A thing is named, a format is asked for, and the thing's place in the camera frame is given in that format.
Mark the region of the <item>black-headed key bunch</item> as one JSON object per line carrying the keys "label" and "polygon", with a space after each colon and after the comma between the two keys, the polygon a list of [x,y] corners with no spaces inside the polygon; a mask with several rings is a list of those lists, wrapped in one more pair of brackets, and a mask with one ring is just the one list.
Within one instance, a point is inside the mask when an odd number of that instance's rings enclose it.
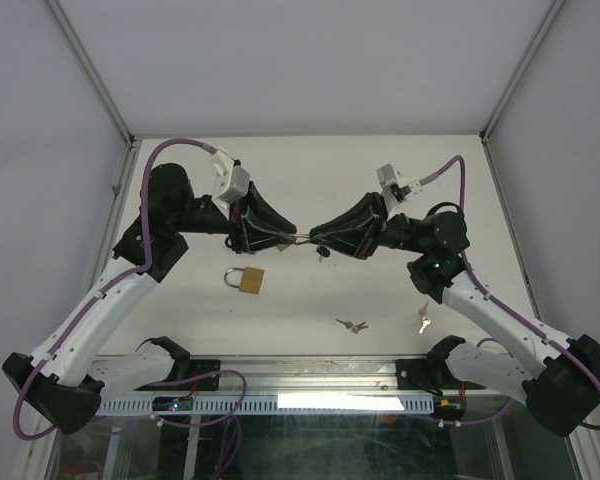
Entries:
{"label": "black-headed key bunch", "polygon": [[311,241],[309,234],[298,234],[296,236],[296,244],[297,245],[313,245],[315,247],[315,252],[318,255],[318,262],[322,263],[324,259],[329,258],[331,255],[330,250],[322,245],[318,245],[317,243],[313,243]]}

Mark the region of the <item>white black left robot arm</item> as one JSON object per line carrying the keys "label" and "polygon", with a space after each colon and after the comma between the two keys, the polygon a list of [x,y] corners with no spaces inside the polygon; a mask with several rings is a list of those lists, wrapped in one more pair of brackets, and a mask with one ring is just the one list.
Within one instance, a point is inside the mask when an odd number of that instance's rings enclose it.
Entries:
{"label": "white black left robot arm", "polygon": [[189,352],[166,336],[96,365],[94,359],[121,321],[185,255],[187,233],[221,234],[237,253],[291,244],[296,226],[276,212],[253,182],[223,214],[211,196],[195,197],[186,170],[161,164],[145,176],[137,217],[113,249],[100,278],[70,318],[31,354],[13,352],[2,370],[28,404],[65,435],[85,427],[102,403],[139,388],[178,388],[196,370]]}

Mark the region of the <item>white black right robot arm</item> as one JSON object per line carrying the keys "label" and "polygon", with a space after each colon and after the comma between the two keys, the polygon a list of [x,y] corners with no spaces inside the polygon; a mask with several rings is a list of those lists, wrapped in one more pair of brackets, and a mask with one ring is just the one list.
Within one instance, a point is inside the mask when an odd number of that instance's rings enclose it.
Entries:
{"label": "white black right robot arm", "polygon": [[[498,355],[448,336],[427,354],[432,383],[449,387],[458,380],[494,390],[560,437],[588,425],[600,405],[600,344],[507,305],[481,281],[465,255],[470,242],[460,205],[441,202],[414,219],[391,216],[384,199],[368,193],[346,213],[312,228],[309,239],[358,260],[379,247],[417,254],[407,265],[415,288],[472,321],[505,350]],[[600,431],[600,424],[595,428]]]}

